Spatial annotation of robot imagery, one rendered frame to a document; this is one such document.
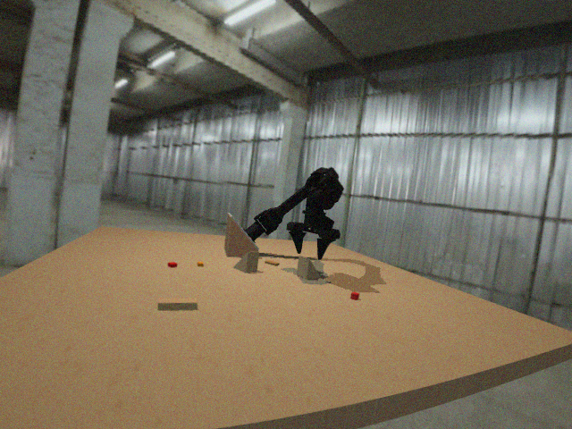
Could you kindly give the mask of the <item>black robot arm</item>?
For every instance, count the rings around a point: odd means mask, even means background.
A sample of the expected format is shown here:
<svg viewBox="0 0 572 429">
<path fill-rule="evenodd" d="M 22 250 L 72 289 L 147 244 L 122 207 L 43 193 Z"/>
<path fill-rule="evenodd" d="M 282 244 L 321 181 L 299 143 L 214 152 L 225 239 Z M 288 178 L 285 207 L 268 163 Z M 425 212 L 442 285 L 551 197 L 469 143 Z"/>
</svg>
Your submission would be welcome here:
<svg viewBox="0 0 572 429">
<path fill-rule="evenodd" d="M 243 229 L 253 241 L 263 233 L 268 236 L 277 230 L 277 227 L 282 222 L 283 216 L 305 198 L 307 198 L 306 207 L 323 210 L 333 208 L 335 203 L 340 200 L 344 187 L 339 181 L 339 174 L 333 167 L 321 167 L 310 175 L 304 187 L 278 207 L 269 208 L 267 211 L 265 210 L 258 214 L 253 218 L 255 222 L 246 230 Z"/>
</svg>

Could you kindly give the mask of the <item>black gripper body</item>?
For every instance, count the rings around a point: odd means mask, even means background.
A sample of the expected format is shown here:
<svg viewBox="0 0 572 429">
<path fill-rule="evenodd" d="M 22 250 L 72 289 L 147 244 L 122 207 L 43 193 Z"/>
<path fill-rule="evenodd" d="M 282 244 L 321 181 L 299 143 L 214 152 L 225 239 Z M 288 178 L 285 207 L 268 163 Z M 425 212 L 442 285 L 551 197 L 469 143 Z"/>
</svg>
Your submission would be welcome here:
<svg viewBox="0 0 572 429">
<path fill-rule="evenodd" d="M 325 240 L 339 240 L 341 238 L 341 233 L 339 230 L 324 228 L 322 225 L 323 215 L 325 216 L 323 209 L 309 208 L 302 211 L 305 214 L 304 223 L 289 222 L 287 224 L 287 230 L 292 232 L 312 232 L 318 234 L 320 238 Z M 310 230 L 308 229 L 310 228 Z"/>
</svg>

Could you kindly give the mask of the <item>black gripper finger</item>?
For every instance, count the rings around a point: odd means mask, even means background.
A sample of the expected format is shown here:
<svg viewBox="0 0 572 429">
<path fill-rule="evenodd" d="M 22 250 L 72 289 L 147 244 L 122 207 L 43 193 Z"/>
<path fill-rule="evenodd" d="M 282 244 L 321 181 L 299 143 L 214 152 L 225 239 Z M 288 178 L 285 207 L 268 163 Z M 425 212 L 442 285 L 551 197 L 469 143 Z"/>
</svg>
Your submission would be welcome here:
<svg viewBox="0 0 572 429">
<path fill-rule="evenodd" d="M 336 240 L 325 240 L 322 238 L 317 238 L 317 256 L 318 256 L 318 260 L 322 260 L 324 253 L 326 251 L 326 249 L 328 248 L 328 246 Z"/>
<path fill-rule="evenodd" d="M 307 233 L 306 232 L 292 232 L 292 231 L 289 231 L 289 233 L 290 233 L 290 235 L 294 241 L 294 244 L 295 244 L 295 247 L 296 247 L 298 254 L 300 254 L 301 249 L 302 249 L 302 244 L 303 244 L 303 238 Z"/>
</svg>

